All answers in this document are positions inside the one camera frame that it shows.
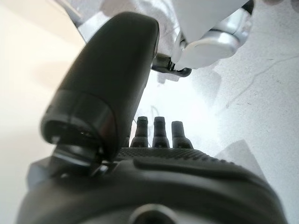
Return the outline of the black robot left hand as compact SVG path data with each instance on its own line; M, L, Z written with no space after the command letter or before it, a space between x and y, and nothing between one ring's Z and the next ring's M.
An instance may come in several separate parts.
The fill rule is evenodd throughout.
M146 117L129 140L159 39L158 22L124 12L83 48L40 131L56 147L28 171L19 224L285 224L281 202L256 174L195 150L183 124Z

